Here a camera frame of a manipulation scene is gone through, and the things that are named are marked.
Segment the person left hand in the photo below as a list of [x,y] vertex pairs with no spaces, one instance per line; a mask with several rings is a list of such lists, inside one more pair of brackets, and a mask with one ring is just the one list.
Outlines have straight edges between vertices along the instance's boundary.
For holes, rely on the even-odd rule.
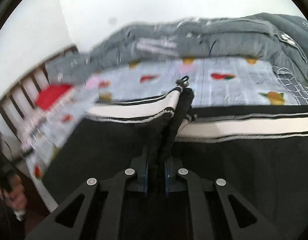
[[27,205],[27,198],[24,194],[24,187],[21,178],[15,174],[10,178],[12,191],[7,192],[0,188],[0,198],[14,211],[24,211]]

